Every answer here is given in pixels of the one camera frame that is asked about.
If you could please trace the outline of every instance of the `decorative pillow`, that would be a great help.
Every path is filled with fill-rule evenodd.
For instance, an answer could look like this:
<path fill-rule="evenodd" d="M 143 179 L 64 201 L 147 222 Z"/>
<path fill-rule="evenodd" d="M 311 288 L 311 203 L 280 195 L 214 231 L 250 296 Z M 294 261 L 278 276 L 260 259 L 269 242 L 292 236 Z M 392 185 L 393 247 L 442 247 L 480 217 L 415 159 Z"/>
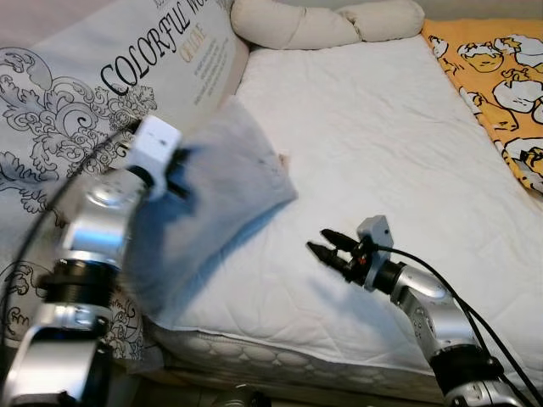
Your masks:
<path fill-rule="evenodd" d="M 173 181 L 188 199 L 145 205 L 126 256 L 124 284 L 160 326 L 178 314 L 179 287 L 208 259 L 252 220 L 296 198 L 277 154 L 235 97 L 182 145 L 188 157 Z"/>
<path fill-rule="evenodd" d="M 230 18 L 239 36 L 262 47 L 319 49 L 415 36 L 424 12 L 412 0 L 363 3 L 336 12 L 276 0 L 236 0 Z"/>

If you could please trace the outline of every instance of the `white bedsheet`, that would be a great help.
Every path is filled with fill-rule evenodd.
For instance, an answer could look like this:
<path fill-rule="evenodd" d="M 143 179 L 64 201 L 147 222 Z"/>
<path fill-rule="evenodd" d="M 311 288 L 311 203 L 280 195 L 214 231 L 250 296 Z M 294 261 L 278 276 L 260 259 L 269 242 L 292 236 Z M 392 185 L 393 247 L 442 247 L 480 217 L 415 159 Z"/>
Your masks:
<path fill-rule="evenodd" d="M 259 49 L 238 96 L 289 155 L 299 199 L 185 286 L 165 328 L 428 373 L 406 317 L 305 248 L 324 227 L 354 236 L 383 214 L 395 247 L 440 270 L 542 385 L 543 201 L 513 178 L 420 36 Z"/>

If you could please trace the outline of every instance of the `gray cloth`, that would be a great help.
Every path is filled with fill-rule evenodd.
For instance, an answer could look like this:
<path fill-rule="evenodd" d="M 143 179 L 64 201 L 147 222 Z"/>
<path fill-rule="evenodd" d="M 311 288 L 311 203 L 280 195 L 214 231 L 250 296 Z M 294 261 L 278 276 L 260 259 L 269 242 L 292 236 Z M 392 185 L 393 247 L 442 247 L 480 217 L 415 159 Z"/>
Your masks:
<path fill-rule="evenodd" d="M 178 314 L 177 293 L 252 220 L 296 198 L 261 128 L 235 97 L 182 141 L 188 157 L 172 179 L 189 191 L 146 204 L 127 250 L 126 282 L 158 325 Z"/>

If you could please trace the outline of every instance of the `orange blanket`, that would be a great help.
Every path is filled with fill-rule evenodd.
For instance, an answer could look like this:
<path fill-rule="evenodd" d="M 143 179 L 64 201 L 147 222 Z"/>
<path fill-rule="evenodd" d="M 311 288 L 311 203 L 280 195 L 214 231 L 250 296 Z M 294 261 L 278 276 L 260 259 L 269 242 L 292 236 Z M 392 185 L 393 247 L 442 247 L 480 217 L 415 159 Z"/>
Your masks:
<path fill-rule="evenodd" d="M 543 21 L 426 20 L 423 36 L 513 174 L 543 193 Z"/>

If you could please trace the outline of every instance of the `quilted mattress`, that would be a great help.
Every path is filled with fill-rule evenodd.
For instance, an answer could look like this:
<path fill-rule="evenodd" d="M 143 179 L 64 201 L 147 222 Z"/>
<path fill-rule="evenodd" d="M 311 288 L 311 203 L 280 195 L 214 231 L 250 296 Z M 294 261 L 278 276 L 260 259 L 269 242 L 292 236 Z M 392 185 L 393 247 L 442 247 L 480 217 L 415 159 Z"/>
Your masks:
<path fill-rule="evenodd" d="M 289 156 L 299 199 L 180 291 L 157 338 L 181 365 L 436 400 L 407 318 L 305 248 L 324 227 L 354 236 L 387 215 L 395 247 L 436 267 L 543 387 L 543 200 L 513 178 L 420 36 L 256 49 L 238 97 Z"/>

